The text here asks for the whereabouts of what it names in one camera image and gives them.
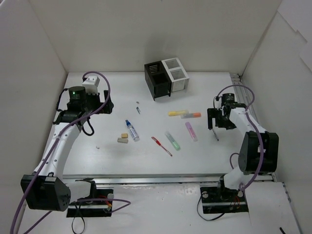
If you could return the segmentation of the red gel pen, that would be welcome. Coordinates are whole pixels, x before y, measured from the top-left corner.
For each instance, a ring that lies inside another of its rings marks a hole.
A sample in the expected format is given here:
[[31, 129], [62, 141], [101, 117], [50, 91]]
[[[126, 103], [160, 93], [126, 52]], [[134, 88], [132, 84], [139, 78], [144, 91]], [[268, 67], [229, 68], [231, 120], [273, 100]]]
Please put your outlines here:
[[160, 146], [169, 156], [171, 156], [171, 157], [173, 156], [173, 155], [171, 154], [171, 152], [170, 152], [169, 150], [167, 150], [167, 149], [160, 143], [160, 141], [159, 141], [158, 139], [156, 139], [154, 136], [152, 136], [151, 139], [152, 139], [153, 141], [155, 141], [156, 144], [157, 144], [158, 146]]

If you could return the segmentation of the blue gel pen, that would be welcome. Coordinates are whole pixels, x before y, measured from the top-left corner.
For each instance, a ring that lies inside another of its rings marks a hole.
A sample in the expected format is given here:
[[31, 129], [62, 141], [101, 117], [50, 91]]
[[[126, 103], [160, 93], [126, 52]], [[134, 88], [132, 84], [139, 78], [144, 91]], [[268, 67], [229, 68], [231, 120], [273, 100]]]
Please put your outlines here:
[[217, 136], [217, 134], [216, 134], [216, 132], [215, 132], [215, 130], [214, 130], [214, 129], [212, 129], [212, 132], [213, 132], [213, 134], [214, 134], [214, 136], [215, 136], [216, 140], [217, 140], [217, 141], [219, 141], [219, 138], [218, 138], [218, 136]]

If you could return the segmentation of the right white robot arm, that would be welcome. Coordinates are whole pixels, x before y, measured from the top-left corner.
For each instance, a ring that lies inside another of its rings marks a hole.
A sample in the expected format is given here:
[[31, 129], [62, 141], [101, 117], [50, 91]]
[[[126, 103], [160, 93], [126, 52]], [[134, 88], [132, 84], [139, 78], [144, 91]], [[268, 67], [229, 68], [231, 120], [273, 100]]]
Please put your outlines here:
[[253, 118], [249, 106], [235, 101], [233, 93], [216, 96], [212, 108], [207, 109], [208, 129], [238, 129], [243, 141], [238, 165], [221, 176], [216, 196], [228, 200], [235, 191], [245, 191], [258, 175], [273, 173], [277, 169], [279, 136], [270, 133]]

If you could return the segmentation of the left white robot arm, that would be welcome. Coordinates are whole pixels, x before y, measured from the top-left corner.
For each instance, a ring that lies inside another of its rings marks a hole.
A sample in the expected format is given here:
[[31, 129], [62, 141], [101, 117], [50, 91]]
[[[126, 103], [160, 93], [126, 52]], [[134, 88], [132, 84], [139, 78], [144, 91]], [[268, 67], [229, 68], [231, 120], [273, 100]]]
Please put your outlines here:
[[55, 131], [42, 162], [31, 175], [24, 175], [21, 187], [27, 205], [32, 210], [65, 211], [78, 200], [93, 204], [98, 197], [95, 182], [80, 179], [63, 182], [63, 171], [72, 146], [83, 131], [85, 122], [93, 114], [110, 114], [114, 107], [110, 90], [104, 91], [105, 101], [99, 94], [88, 93], [83, 86], [68, 89], [67, 108], [61, 111], [54, 122]]

